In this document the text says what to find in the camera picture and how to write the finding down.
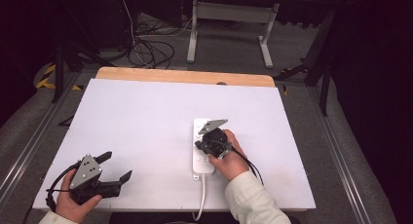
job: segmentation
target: cuff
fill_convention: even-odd
[[[76,224],[76,222],[72,222],[64,217],[61,217],[57,214],[55,214],[52,211],[48,211],[48,213],[46,213],[46,215],[43,217],[43,219],[40,221],[39,224],[54,224],[54,223],[58,223],[58,224]]]
[[[225,198],[231,213],[234,215],[240,206],[264,190],[264,186],[250,170],[238,175],[225,189]]]

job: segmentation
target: hand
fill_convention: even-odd
[[[240,146],[240,143],[235,138],[235,135],[229,130],[223,130],[224,133],[227,135],[228,142],[231,142],[232,145],[240,152],[243,156],[246,157],[244,154],[243,149]],[[216,167],[221,174],[228,180],[231,181],[241,173],[248,171],[249,166],[248,164],[242,159],[239,155],[235,152],[231,151],[222,160],[219,160],[212,155],[207,155],[209,158],[209,162]]]
[[[71,170],[64,176],[61,182],[61,190],[69,190],[69,184],[76,169]],[[60,192],[57,196],[56,214],[76,223],[82,223],[86,215],[102,200],[100,195],[90,198],[82,205],[78,205],[70,198],[69,192]]]

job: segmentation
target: metal stand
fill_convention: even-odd
[[[80,72],[83,69],[78,53],[87,56],[102,66],[115,67],[112,63],[88,51],[76,42],[66,41],[58,43],[56,46],[56,89],[52,103],[55,103],[64,91],[64,62],[66,61],[70,71]]]
[[[198,19],[222,19],[222,20],[237,20],[246,22],[267,23],[267,28],[264,36],[258,37],[258,42],[261,48],[262,56],[264,57],[265,66],[273,67],[270,52],[267,42],[273,28],[274,21],[278,12],[279,4],[274,4],[271,8],[257,8],[246,6],[233,6],[214,3],[203,3],[198,0],[193,1],[192,7],[192,30],[189,40],[187,61],[193,63],[195,61],[195,51],[197,48],[197,21]]]

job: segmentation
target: table leg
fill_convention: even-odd
[[[271,61],[270,52],[268,51],[268,38],[270,37],[271,30],[273,29],[274,21],[279,10],[279,4],[274,4],[273,11],[270,13],[270,17],[267,23],[267,29],[264,36],[259,36],[258,41],[261,48],[262,56],[264,57],[265,66],[267,68],[273,68],[273,62]]]
[[[194,0],[192,4],[192,28],[191,38],[189,39],[188,56],[186,60],[189,63],[195,61],[195,51],[197,49],[197,12],[198,12],[198,0]]]

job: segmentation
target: metal frame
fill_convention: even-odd
[[[195,61],[195,51],[197,49],[197,21],[198,19],[222,19],[222,20],[237,20],[246,22],[267,23],[264,36],[258,37],[258,42],[261,48],[261,53],[267,68],[273,68],[270,52],[267,42],[270,37],[271,30],[274,25],[274,20],[278,12],[279,4],[274,4],[271,8],[258,8],[247,6],[234,6],[214,3],[193,1],[192,7],[192,29],[189,40],[187,61],[193,63]]]

